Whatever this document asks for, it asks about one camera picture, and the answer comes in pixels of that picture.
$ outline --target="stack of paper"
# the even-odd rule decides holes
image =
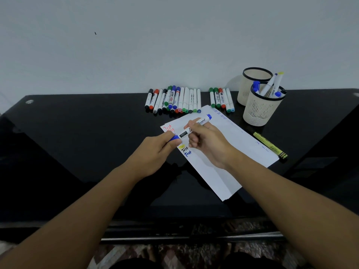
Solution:
[[[270,166],[279,159],[269,148],[233,123],[220,111],[208,105],[202,107],[201,113],[187,114],[164,124],[161,128],[163,131],[170,130],[174,133],[181,133],[189,120],[202,118],[207,114],[212,116],[211,124],[222,132],[228,142],[251,159],[265,167]],[[230,198],[242,187],[230,173],[215,167],[201,151],[189,148],[188,136],[182,139],[182,144],[177,148],[222,201]]]

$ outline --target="red marker cap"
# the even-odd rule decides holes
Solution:
[[[218,92],[222,92],[222,93],[223,93],[222,88],[219,88],[219,89],[218,89]]]

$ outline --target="floor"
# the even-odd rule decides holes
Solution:
[[[0,241],[0,259],[14,244]],[[152,247],[158,261],[165,269],[218,268],[226,246],[202,245],[159,245]],[[284,241],[242,241],[233,243],[232,251],[242,251],[255,258],[265,256],[281,263],[287,269],[312,268],[291,245]],[[88,269],[108,269],[119,260],[144,256],[146,245],[99,245]]]

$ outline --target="right hand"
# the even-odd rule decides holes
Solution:
[[[193,133],[189,134],[189,147],[202,151],[209,161],[216,167],[226,169],[236,149],[226,140],[221,131],[210,122],[199,125],[190,120],[184,127],[190,127]]]

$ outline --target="pen holder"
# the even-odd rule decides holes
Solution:
[[[261,86],[264,86],[264,84],[267,84],[267,82],[262,81]],[[261,96],[253,91],[253,85],[250,87],[249,91],[243,119],[251,126],[263,126],[272,117],[285,96],[280,98],[267,98]]]
[[[253,84],[253,81],[268,82],[272,78],[273,74],[267,69],[258,67],[249,67],[243,70],[240,87],[238,92],[237,101],[241,105],[245,106],[248,100],[249,90]]]

